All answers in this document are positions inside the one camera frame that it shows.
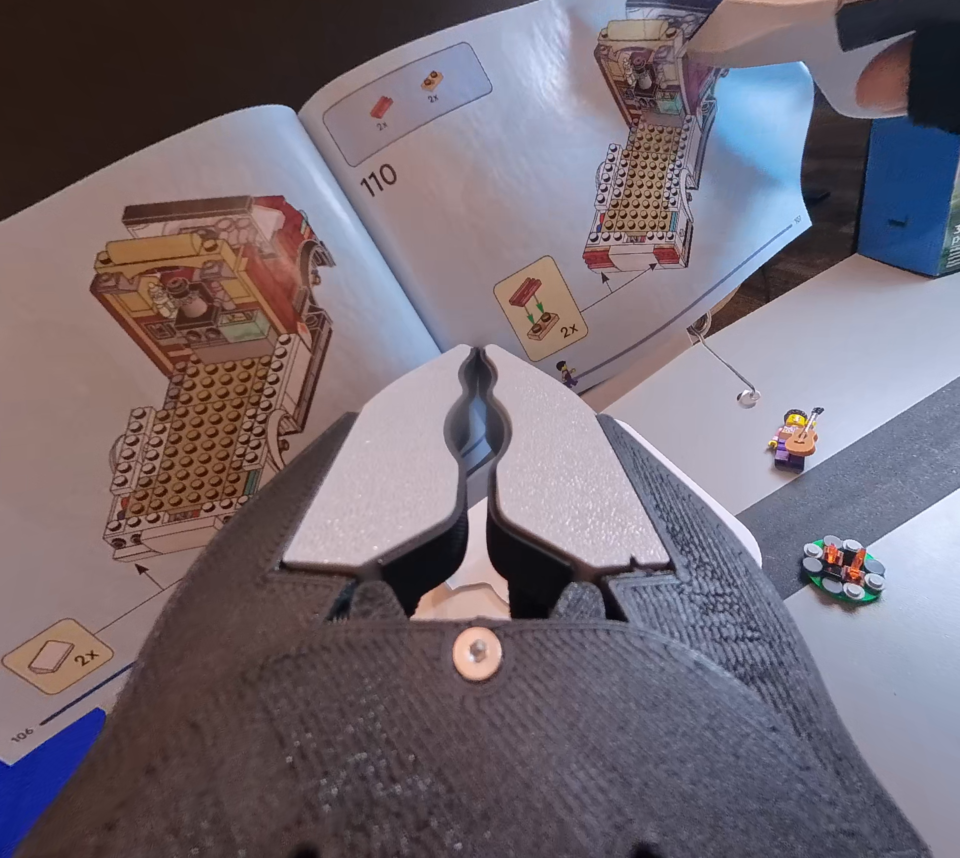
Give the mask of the blue storage bin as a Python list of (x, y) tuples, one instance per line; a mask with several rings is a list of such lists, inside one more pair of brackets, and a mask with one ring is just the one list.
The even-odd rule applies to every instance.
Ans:
[(94, 708), (13, 765), (1, 764), (1, 856), (18, 844), (62, 790), (106, 720)]

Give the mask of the toy campfire on green plate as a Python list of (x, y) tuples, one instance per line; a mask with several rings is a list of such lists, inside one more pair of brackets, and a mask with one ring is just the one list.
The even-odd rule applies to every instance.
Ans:
[(854, 539), (827, 535), (805, 543), (800, 568), (815, 587), (849, 605), (870, 604), (886, 588), (884, 564)]

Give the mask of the purple toy minifigure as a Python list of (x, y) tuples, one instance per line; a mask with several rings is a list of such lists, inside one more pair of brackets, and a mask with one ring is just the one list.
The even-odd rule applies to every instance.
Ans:
[(814, 407), (810, 412), (800, 408), (786, 411), (781, 426), (768, 442), (775, 468), (796, 474), (804, 472), (807, 458), (816, 450), (817, 420), (823, 412), (822, 407)]

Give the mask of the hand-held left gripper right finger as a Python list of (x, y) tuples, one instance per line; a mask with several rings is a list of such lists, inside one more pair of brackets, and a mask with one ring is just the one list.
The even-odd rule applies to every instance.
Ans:
[(483, 359), (503, 425), (488, 501), (501, 527), (590, 578), (666, 567), (669, 553), (596, 412), (497, 345)]

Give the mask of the building instruction booklet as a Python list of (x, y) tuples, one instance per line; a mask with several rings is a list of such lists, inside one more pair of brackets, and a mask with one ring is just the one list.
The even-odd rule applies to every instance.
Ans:
[(2, 222), (2, 771), (342, 413), (460, 343), (583, 395), (809, 227), (810, 75), (695, 64), (714, 1), (476, 19)]

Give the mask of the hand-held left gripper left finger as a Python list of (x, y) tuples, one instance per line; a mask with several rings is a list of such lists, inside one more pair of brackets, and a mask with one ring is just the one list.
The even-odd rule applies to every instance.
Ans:
[(360, 410), (282, 564), (347, 577), (451, 577), (467, 548), (467, 477), (482, 456), (477, 350), (457, 345)]

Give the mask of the person's right hand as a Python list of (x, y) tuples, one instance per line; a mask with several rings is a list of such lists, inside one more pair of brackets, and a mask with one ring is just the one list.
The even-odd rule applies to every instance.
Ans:
[(912, 35), (903, 37), (870, 60), (856, 84), (858, 108), (874, 118), (907, 114), (913, 43)]

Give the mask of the white book stand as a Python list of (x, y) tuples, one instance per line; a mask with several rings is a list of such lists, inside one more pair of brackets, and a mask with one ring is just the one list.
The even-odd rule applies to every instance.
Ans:
[(742, 547), (749, 558), (762, 564), (759, 545), (745, 526), (632, 427), (610, 415), (597, 413), (587, 403), (596, 413), (654, 524), (669, 554), (669, 564), (659, 569), (631, 565), (629, 570), (619, 574), (589, 577), (533, 540), (502, 528), (489, 510), (489, 501), (494, 495), (494, 469), (499, 446), (503, 444), (503, 425), (488, 398), (493, 377), (483, 359), (483, 350), (480, 362), (479, 391), (486, 406), (487, 440), (493, 451), (493, 462), (486, 480), (486, 518), (481, 517), (479, 505), (470, 512), (470, 528), (477, 531), (478, 536), (469, 540), (467, 559), (454, 576), (461, 586), (454, 588), (450, 579), (429, 592), (414, 612), (415, 619), (493, 619), (506, 617), (508, 611), (519, 616), (521, 608), (517, 601), (506, 604), (509, 593), (524, 595), (538, 610), (545, 610), (555, 604), (560, 592), (573, 580), (597, 583), (631, 571), (653, 575), (657, 579), (680, 576), (679, 535), (692, 532), (693, 512), (704, 512), (708, 525), (719, 526), (721, 533)]

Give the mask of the blue toy set box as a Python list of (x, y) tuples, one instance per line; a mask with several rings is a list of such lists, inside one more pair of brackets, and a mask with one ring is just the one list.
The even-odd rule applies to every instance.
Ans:
[(874, 120), (857, 253), (917, 275), (959, 271), (959, 137), (906, 117)]

